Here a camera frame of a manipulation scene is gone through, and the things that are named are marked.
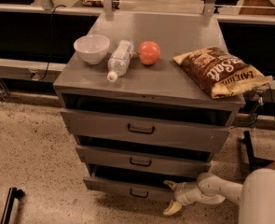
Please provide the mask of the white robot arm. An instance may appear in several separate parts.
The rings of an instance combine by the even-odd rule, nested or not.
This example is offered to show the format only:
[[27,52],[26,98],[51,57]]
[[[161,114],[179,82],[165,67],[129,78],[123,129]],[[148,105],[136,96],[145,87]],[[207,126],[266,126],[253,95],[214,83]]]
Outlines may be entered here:
[[202,173],[194,182],[166,180],[174,199],[163,211],[170,216],[192,203],[219,204],[230,200],[239,207],[239,224],[275,224],[275,170],[259,169],[242,184],[212,173]]

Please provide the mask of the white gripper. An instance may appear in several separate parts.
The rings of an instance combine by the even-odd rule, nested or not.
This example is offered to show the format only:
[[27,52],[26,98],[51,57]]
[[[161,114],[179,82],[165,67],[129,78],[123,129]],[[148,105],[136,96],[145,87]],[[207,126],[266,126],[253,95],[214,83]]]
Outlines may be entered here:
[[165,180],[164,184],[173,190],[174,201],[163,211],[164,216],[171,216],[182,209],[182,206],[190,205],[201,200],[201,190],[196,182],[182,182],[176,184],[171,180]]

